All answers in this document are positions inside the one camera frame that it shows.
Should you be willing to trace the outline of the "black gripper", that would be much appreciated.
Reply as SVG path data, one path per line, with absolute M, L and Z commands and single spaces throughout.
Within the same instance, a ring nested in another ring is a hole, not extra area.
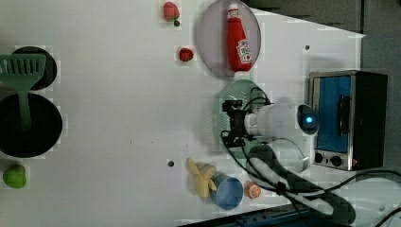
M 222 131 L 220 133 L 221 141 L 226 148 L 242 148 L 245 146 L 245 140 L 242 136 L 245 134 L 244 117 L 245 114 L 240 111 L 242 108 L 241 100 L 225 100 L 222 104 L 222 110 L 226 113 L 234 112 L 231 122 L 233 132 Z

